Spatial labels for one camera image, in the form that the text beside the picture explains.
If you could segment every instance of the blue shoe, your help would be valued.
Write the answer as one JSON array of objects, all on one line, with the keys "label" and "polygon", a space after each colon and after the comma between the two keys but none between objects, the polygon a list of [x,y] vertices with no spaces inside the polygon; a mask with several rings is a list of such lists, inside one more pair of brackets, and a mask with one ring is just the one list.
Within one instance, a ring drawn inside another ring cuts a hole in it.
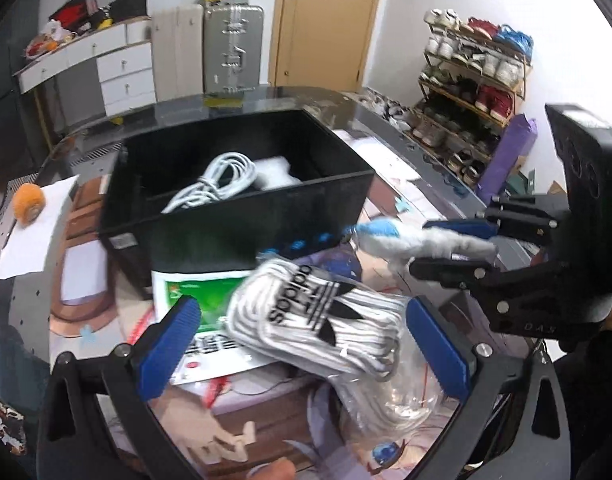
[{"label": "blue shoe", "polygon": [[497,35],[494,37],[494,40],[510,45],[515,50],[519,50],[526,56],[529,63],[532,62],[534,41],[531,36],[519,30],[514,30],[510,25],[502,25],[499,28],[499,32],[497,32]]}]

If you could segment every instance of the coiled cable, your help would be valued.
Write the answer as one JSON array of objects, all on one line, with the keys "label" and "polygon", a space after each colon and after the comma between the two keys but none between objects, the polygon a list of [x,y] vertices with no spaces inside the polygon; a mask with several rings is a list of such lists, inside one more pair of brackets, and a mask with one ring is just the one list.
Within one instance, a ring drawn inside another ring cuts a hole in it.
[{"label": "coiled cable", "polygon": [[[232,177],[226,186],[220,187],[219,181],[229,169],[232,171]],[[246,190],[256,177],[257,168],[246,155],[236,152],[223,153],[212,160],[195,184],[177,192],[162,213],[230,198]]]}]

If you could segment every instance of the purple bag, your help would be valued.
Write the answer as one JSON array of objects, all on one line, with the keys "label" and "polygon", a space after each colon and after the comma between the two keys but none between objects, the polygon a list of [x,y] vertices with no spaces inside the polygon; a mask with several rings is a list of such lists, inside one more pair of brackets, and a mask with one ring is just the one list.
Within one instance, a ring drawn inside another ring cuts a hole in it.
[{"label": "purple bag", "polygon": [[499,194],[519,155],[527,155],[537,140],[537,121],[525,114],[513,117],[505,127],[492,160],[476,185],[476,195],[487,205]]}]

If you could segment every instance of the red shoe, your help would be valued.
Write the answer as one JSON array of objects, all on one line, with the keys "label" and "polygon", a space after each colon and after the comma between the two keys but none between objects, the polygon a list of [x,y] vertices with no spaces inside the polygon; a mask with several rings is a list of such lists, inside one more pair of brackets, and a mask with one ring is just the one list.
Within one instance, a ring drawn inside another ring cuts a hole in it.
[{"label": "red shoe", "polygon": [[492,105],[492,97],[493,97],[494,88],[488,85],[481,85],[479,88],[479,93],[476,95],[476,101],[474,102],[474,106],[479,108],[482,112],[488,113],[490,111],[490,106]]},{"label": "red shoe", "polygon": [[492,106],[490,107],[490,116],[500,122],[505,121],[512,112],[512,97],[508,92],[492,88]]},{"label": "red shoe", "polygon": [[494,36],[497,34],[497,31],[499,31],[499,27],[496,25],[486,22],[486,20],[478,20],[472,17],[468,20],[468,25],[470,25],[472,30],[474,30],[477,34],[480,34],[486,38],[486,40],[490,41],[492,41],[492,38],[494,38]]}]

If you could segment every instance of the glove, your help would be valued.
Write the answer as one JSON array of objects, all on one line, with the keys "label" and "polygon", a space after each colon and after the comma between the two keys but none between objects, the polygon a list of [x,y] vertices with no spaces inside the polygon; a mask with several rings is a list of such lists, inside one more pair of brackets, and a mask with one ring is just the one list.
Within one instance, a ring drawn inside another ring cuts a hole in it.
[{"label": "glove", "polygon": [[450,258],[452,254],[480,260],[497,254],[492,242],[438,227],[419,229],[395,218],[377,218],[357,224],[351,232],[359,249],[387,262]]}]

